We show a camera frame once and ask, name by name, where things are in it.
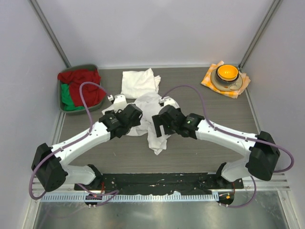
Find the green t-shirt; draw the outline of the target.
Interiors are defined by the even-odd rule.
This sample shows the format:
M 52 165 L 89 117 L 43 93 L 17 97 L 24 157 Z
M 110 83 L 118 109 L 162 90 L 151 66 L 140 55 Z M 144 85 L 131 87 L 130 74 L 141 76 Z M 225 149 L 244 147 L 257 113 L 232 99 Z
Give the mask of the green t-shirt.
M 70 95 L 69 86 L 67 84 L 61 85 L 61 101 L 64 104 L 64 111 L 79 111 L 84 110 L 83 106 L 76 106 Z

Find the grey plastic bin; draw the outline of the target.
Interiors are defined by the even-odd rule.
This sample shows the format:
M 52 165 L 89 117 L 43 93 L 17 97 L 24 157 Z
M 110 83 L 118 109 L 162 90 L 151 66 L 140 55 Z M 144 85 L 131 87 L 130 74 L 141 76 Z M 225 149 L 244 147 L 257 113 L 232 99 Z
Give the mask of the grey plastic bin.
M 77 66 L 74 66 L 74 67 L 67 68 L 67 69 L 61 71 L 60 73 L 64 73 L 64 72 L 67 72 L 67 71 L 75 71 L 75 70 L 79 70 L 79 69 L 97 70 L 98 73 L 99 73 L 99 69 L 95 64 L 77 65 Z M 58 80 L 58 103 L 59 103 L 60 111 L 62 111 L 63 113 L 65 113 L 67 115 L 80 115 L 80 114 L 86 113 L 85 109 L 84 110 L 79 110 L 79 111 L 69 111 L 69 112 L 64 111 L 64 104 L 61 101 L 61 82 L 59 80 Z M 89 111 L 92 112 L 92 111 L 98 110 L 102 106 L 102 103 L 103 103 L 103 100 L 99 104 L 97 104 L 93 107 L 88 107 Z

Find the orange checked cloth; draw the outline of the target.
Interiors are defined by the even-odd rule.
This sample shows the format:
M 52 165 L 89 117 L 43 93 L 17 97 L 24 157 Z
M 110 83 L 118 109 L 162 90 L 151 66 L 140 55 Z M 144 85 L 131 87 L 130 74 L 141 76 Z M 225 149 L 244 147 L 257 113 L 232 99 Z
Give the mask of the orange checked cloth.
M 217 68 L 221 65 L 224 65 L 223 61 L 220 61 L 218 64 L 214 64 L 212 63 L 208 69 L 208 71 L 206 72 L 204 78 L 201 81 L 201 85 L 206 86 L 208 88 L 210 88 L 212 91 L 217 92 L 219 94 L 222 94 L 224 96 L 236 99 L 240 94 L 242 94 L 244 92 L 244 90 L 247 88 L 247 86 L 250 83 L 250 78 L 247 76 L 246 73 L 242 73 L 239 71 L 239 75 L 241 76 L 242 80 L 243 80 L 243 85 L 241 87 L 241 89 L 239 89 L 238 91 L 232 91 L 232 92 L 221 92 L 219 90 L 217 90 L 211 80 L 210 80 L 210 76 L 213 70 L 217 70 Z

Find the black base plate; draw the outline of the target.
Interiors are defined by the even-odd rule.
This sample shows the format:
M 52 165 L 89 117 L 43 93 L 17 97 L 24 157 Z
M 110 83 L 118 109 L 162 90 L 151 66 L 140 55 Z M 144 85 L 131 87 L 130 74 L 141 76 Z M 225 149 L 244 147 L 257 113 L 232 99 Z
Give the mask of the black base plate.
M 213 189 L 243 189 L 241 179 L 221 181 L 214 173 L 104 173 L 84 185 L 89 191 L 119 191 L 120 195 L 163 196 L 175 191 L 182 195 L 211 194 Z

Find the folded white t-shirt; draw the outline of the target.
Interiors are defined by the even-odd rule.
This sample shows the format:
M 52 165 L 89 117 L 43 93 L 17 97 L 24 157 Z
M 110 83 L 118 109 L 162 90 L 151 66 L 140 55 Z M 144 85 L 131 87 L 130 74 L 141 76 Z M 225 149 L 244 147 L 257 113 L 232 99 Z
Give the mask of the folded white t-shirt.
M 154 76 L 151 68 L 146 71 L 124 71 L 122 72 L 121 93 L 127 99 L 137 99 L 146 93 L 158 93 L 160 82 L 161 77 Z

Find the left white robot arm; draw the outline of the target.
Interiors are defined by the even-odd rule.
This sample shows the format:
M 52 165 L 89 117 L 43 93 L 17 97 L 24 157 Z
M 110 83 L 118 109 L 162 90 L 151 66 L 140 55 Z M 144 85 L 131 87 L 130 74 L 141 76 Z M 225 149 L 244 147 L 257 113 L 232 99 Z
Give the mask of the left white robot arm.
M 107 111 L 90 129 L 53 146 L 38 146 L 32 170 L 46 192 L 52 192 L 63 184 L 81 184 L 89 190 L 102 186 L 102 174 L 94 165 L 83 167 L 70 163 L 91 148 L 128 134 L 132 127 L 140 125 L 142 110 L 128 104 L 123 110 Z

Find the aluminium frame rail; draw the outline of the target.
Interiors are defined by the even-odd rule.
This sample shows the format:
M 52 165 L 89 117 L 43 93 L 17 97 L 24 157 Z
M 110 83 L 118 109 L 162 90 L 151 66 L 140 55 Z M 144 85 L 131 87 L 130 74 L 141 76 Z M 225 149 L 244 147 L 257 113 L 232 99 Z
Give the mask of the aluminium frame rail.
M 284 173 L 273 175 L 270 181 L 262 181 L 257 178 L 254 178 L 256 183 L 257 191 L 274 191 L 274 190 L 290 190 L 287 178 Z M 254 189 L 253 181 L 250 177 L 245 177 L 237 181 L 237 183 L 242 183 L 243 188 L 237 188 L 237 185 L 234 184 L 236 191 L 251 191 Z M 43 186 L 38 181 L 37 178 L 34 178 L 32 182 L 32 190 L 35 193 L 43 192 Z M 55 190 L 55 192 L 72 192 L 76 191 L 73 184 L 62 185 L 60 188 Z

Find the white t-shirt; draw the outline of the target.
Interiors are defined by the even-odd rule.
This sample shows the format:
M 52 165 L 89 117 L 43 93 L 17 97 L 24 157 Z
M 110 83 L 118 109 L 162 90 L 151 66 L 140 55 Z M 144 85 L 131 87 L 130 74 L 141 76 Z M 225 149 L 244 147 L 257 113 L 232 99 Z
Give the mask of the white t-shirt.
M 146 93 L 158 93 L 160 82 L 161 77 L 154 76 L 151 68 L 146 71 L 124 71 L 122 72 L 121 93 L 127 99 L 137 99 Z
M 140 120 L 141 124 L 139 126 L 133 127 L 127 136 L 142 136 L 147 134 L 148 147 L 154 151 L 156 155 L 160 154 L 166 149 L 167 139 L 169 135 L 164 133 L 164 129 L 161 129 L 162 136 L 156 137 L 156 132 L 153 125 L 152 116 L 157 115 L 162 107 L 159 105 L 159 99 L 161 96 L 156 92 L 146 93 L 135 100 L 134 103 L 142 111 L 142 118 Z M 111 133 L 111 139 L 115 138 L 115 130 L 120 126 L 120 122 L 115 117 L 115 112 L 113 105 L 102 111 L 103 117 L 100 118 L 100 122 L 103 122 L 107 129 Z

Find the beige ceramic plate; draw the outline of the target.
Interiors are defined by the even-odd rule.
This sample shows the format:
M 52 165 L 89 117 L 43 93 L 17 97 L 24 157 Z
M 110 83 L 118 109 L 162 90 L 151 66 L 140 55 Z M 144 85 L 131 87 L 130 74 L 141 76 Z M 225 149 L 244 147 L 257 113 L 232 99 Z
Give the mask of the beige ceramic plate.
M 213 86 L 221 91 L 221 92 L 232 92 L 232 91 L 238 91 L 241 89 L 243 85 L 243 80 L 240 75 L 236 78 L 236 80 L 232 82 L 225 82 L 220 79 L 220 77 L 216 74 L 216 70 L 213 70 L 210 76 L 210 80 L 213 84 Z

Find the orange bowl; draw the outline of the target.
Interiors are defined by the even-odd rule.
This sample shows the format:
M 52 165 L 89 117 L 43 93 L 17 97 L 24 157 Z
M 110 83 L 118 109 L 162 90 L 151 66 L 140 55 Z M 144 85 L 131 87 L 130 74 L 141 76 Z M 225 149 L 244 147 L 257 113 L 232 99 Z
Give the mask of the orange bowl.
M 224 64 L 217 68 L 216 74 L 221 80 L 231 82 L 238 78 L 239 71 L 233 65 Z

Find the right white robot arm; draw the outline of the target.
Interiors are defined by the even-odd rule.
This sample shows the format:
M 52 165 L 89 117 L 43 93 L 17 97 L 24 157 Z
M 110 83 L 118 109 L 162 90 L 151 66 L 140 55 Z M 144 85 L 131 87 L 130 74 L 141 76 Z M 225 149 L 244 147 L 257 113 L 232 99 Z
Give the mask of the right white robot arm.
M 215 182 L 220 188 L 227 188 L 244 177 L 254 176 L 269 181 L 273 176 L 280 152 L 273 146 L 273 138 L 267 132 L 255 135 L 209 124 L 203 116 L 194 113 L 185 116 L 172 105 L 163 107 L 152 120 L 157 137 L 176 133 L 182 137 L 213 142 L 242 155 L 242 159 L 224 162 L 218 168 Z

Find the red t-shirt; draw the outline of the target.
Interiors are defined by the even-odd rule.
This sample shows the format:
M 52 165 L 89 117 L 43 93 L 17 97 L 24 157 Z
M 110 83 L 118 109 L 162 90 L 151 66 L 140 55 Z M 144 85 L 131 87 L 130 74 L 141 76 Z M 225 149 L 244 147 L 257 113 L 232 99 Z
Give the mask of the red t-shirt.
M 97 70 L 79 69 L 58 74 L 61 84 L 69 86 L 70 95 L 76 106 L 93 107 L 99 104 L 106 92 L 97 85 L 101 82 L 101 77 Z

